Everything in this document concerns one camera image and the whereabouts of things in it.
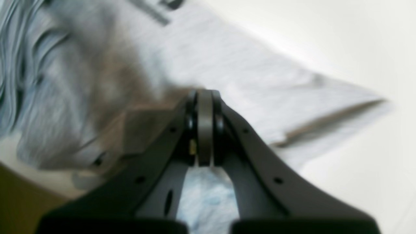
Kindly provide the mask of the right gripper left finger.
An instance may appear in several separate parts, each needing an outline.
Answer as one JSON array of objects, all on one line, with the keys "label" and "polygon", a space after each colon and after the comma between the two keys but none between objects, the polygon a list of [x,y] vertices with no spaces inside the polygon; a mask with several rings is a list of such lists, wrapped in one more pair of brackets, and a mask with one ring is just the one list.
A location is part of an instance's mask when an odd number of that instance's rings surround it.
[{"label": "right gripper left finger", "polygon": [[41,219],[37,234],[187,234],[176,220],[183,183],[195,163],[196,91],[145,153],[105,184]]}]

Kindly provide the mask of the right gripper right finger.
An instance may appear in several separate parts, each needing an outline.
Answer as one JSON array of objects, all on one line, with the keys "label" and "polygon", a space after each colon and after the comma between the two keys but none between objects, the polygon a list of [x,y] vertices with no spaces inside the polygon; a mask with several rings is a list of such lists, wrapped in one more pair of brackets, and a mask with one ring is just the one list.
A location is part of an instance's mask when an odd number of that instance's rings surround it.
[{"label": "right gripper right finger", "polygon": [[239,220],[231,234],[379,234],[368,214],[315,187],[284,163],[220,93],[212,92],[214,164],[230,177]]}]

